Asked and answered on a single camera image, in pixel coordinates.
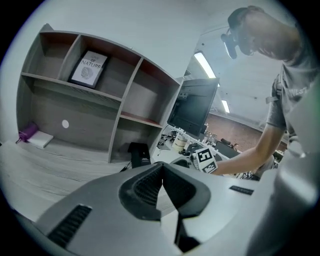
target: forearm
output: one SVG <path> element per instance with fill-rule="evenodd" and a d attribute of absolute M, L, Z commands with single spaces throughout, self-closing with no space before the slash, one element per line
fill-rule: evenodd
<path fill-rule="evenodd" d="M 223 175 L 249 172 L 259 168 L 266 160 L 267 157 L 259 153 L 255 147 L 250 148 L 229 160 L 217 162 L 218 169 L 212 174 Z"/>

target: picture frame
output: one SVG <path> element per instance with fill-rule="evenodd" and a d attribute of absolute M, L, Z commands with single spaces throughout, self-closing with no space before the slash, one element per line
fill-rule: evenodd
<path fill-rule="evenodd" d="M 87 50 L 74 66 L 68 82 L 95 89 L 101 73 L 106 68 L 111 56 Z"/>

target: fingerprint graphic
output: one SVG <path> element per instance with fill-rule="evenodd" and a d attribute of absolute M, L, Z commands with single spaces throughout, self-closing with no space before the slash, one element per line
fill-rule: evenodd
<path fill-rule="evenodd" d="M 94 74 L 94 72 L 92 71 L 92 69 L 90 67 L 83 67 L 83 69 L 81 70 L 81 76 L 84 79 L 89 79 L 90 77 L 92 77 Z"/>

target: gray t-shirt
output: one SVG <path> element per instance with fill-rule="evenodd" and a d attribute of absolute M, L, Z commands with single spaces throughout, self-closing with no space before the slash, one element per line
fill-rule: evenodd
<path fill-rule="evenodd" d="M 286 116 L 308 91 L 320 72 L 318 59 L 309 40 L 299 31 L 302 39 L 300 53 L 291 63 L 283 62 L 280 74 L 274 80 L 271 96 L 278 100 L 270 103 L 266 122 L 283 130 L 287 129 L 290 138 L 296 133 Z"/>

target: ceiling light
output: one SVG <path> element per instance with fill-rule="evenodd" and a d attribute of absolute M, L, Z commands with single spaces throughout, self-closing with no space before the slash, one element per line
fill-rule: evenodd
<path fill-rule="evenodd" d="M 222 104 L 224 106 L 225 112 L 230 113 L 229 107 L 228 107 L 228 103 L 225 100 L 221 100 L 221 101 L 222 101 Z"/>
<path fill-rule="evenodd" d="M 202 66 L 209 78 L 216 78 L 215 73 L 213 72 L 212 68 L 210 67 L 208 61 L 206 60 L 202 52 L 195 53 L 194 57 L 200 63 L 200 65 Z"/>

